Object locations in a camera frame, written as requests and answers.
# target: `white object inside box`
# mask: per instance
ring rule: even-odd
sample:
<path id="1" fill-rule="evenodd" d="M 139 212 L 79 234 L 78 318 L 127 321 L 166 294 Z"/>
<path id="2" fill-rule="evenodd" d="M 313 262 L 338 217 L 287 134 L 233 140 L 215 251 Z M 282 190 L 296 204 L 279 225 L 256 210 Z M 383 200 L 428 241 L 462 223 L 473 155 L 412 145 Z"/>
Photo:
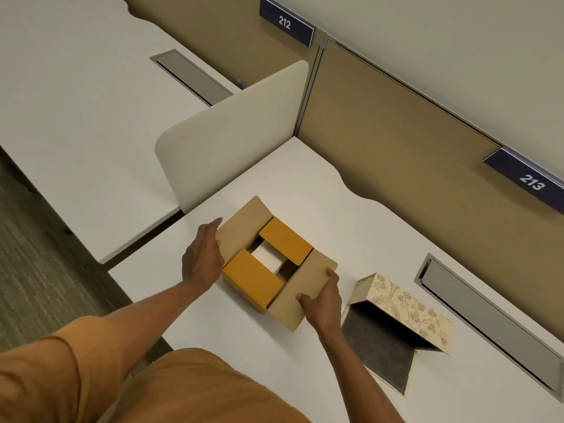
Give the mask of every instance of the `white object inside box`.
<path id="1" fill-rule="evenodd" d="M 251 252 L 251 255 L 275 275 L 287 260 L 280 251 L 265 240 L 262 241 L 262 243 L 253 252 Z"/>

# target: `orange shirt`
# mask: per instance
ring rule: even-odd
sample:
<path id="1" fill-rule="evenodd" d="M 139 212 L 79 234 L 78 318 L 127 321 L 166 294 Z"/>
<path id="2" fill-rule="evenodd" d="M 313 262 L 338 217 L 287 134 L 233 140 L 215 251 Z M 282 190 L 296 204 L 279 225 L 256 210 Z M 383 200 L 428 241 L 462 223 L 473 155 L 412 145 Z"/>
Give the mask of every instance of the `orange shirt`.
<path id="1" fill-rule="evenodd" d="M 38 342 L 0 354 L 0 422 L 95 422 L 123 382 L 119 342 L 104 319 L 75 320 Z M 214 354 L 168 353 L 123 392 L 110 422 L 309 420 Z"/>

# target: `forearm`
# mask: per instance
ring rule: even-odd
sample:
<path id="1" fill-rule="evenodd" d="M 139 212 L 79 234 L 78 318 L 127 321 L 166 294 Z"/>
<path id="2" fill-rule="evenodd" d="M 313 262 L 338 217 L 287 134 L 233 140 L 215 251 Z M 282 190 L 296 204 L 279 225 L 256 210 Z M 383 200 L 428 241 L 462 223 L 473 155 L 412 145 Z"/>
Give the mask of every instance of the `forearm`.
<path id="1" fill-rule="evenodd" d="M 403 423 L 390 400 L 338 331 L 319 336 L 333 365 L 351 423 Z"/>
<path id="2" fill-rule="evenodd" d="M 166 329 L 198 296 L 192 285 L 181 282 L 105 317 L 112 323 L 122 344 L 123 377 L 143 359 Z"/>

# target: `gray carpet floor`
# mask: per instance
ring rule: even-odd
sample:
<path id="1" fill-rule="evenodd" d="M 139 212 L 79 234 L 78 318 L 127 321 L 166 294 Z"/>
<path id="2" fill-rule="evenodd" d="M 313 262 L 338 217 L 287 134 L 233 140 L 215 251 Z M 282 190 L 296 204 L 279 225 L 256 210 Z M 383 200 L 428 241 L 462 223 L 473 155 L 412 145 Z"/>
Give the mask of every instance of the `gray carpet floor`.
<path id="1" fill-rule="evenodd" d="M 130 302 L 0 150 L 0 352 Z M 129 378 L 169 350 L 161 339 Z"/>

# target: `floral patterned box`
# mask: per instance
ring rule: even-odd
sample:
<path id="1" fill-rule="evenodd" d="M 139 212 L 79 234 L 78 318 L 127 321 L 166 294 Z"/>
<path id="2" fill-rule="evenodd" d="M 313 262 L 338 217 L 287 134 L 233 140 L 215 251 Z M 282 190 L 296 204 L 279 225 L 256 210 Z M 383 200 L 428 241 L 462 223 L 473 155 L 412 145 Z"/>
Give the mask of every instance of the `floral patterned box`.
<path id="1" fill-rule="evenodd" d="M 349 332 L 356 332 L 348 337 L 349 344 L 370 373 L 402 395 L 417 349 L 451 350 L 452 322 L 377 273 L 356 283 L 341 323 L 343 331 L 348 324 Z"/>

